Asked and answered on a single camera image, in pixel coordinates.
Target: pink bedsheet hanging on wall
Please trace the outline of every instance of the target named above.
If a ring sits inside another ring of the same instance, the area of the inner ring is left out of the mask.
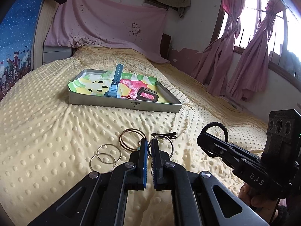
[[[67,0],[59,6],[44,45],[132,48],[151,61],[166,63],[160,56],[166,14],[166,9],[109,0]]]

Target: metal pivot screw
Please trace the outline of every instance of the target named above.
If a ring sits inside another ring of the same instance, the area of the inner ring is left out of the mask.
[[[126,162],[124,165],[125,165],[125,167],[127,167],[127,168],[132,168],[132,167],[135,166],[135,164],[134,164],[133,162]]]
[[[98,172],[90,172],[89,178],[92,178],[92,179],[98,178]]]
[[[166,165],[167,167],[174,167],[174,166],[175,166],[175,164],[174,164],[172,161],[166,162],[165,165]]]
[[[201,176],[203,178],[209,178],[211,176],[211,173],[210,172],[207,172],[207,171],[203,171],[201,172]]]

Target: baking tray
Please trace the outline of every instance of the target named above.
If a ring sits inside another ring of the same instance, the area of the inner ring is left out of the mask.
[[[106,73],[106,70],[84,69],[74,80],[84,77],[87,74],[99,75]],[[96,95],[86,95],[72,92],[69,89],[69,103],[74,105],[94,105],[104,107],[126,108],[141,111],[172,112],[178,113],[182,103],[159,81],[156,81],[158,92],[170,103],[157,103],[144,100],[132,100],[125,98],[111,98]]]

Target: bed sheet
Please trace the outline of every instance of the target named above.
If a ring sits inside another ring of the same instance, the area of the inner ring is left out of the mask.
[[[118,63],[124,65],[125,72],[156,77],[183,103],[180,112],[68,103],[67,84],[83,69],[113,70]],[[177,132],[171,160],[192,172],[208,170],[238,193],[242,181],[220,158],[205,155],[196,138],[207,123],[220,121],[229,129],[230,141],[262,152],[264,123],[210,96],[171,65],[156,67],[132,49],[84,46],[72,58],[30,72],[9,91],[0,102],[0,203],[16,226],[27,225],[88,174],[90,158],[100,145],[120,146],[118,136],[127,128],[139,128],[148,139],[152,132]],[[223,138],[218,128],[209,132]],[[138,137],[126,134],[125,140],[135,147]],[[165,142],[160,148],[171,151]],[[118,157],[114,147],[107,146],[104,151]],[[117,165],[130,156],[130,152],[121,151]],[[146,190],[129,191],[124,225],[173,225],[171,194],[154,190],[150,162]],[[111,169],[102,163],[92,166],[100,172]]]

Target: window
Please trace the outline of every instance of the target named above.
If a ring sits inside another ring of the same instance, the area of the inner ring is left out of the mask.
[[[259,24],[266,17],[266,5],[269,0],[246,0],[245,8],[240,16],[241,30],[235,41],[234,51],[242,54],[248,43],[256,33]],[[228,23],[228,14],[220,9],[219,24],[213,34],[212,41],[220,38]],[[291,75],[301,81],[301,25],[290,10],[276,14],[273,33],[268,42],[269,60],[282,67]]]

